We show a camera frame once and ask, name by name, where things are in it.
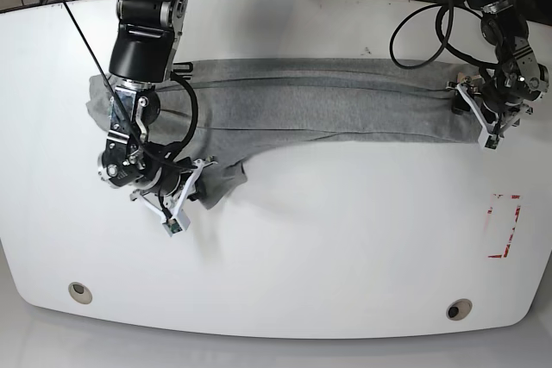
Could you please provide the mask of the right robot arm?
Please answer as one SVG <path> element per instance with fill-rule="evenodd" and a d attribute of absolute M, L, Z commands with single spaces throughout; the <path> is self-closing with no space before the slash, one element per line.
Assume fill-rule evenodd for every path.
<path fill-rule="evenodd" d="M 185 200 L 198 192 L 198 180 L 214 159 L 181 158 L 198 125 L 198 99 L 189 82 L 173 68 L 188 0 L 117 0 L 118 30 L 110 57 L 110 124 L 98 158 L 100 178 L 115 188 L 131 185 L 159 218 L 169 235 L 190 226 Z M 157 84 L 173 81 L 190 99 L 185 136 L 166 145 L 149 139 L 160 115 Z"/>

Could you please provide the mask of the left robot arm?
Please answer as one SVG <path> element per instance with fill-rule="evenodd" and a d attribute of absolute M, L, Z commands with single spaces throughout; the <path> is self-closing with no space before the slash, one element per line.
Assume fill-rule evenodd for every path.
<path fill-rule="evenodd" d="M 478 69 L 477 76 L 460 75 L 449 84 L 455 92 L 452 110 L 457 115 L 473 113 L 481 126 L 480 146 L 494 150 L 506 130 L 518 126 L 522 115 L 532 113 L 531 103 L 548 92 L 548 68 L 537 61 L 528 23 L 518 12 L 516 0 L 447 0 L 434 7 L 440 46 L 421 65 L 427 66 L 448 51 Z M 495 61 L 476 59 L 450 44 L 456 9 L 479 18 L 482 36 L 494 48 Z"/>

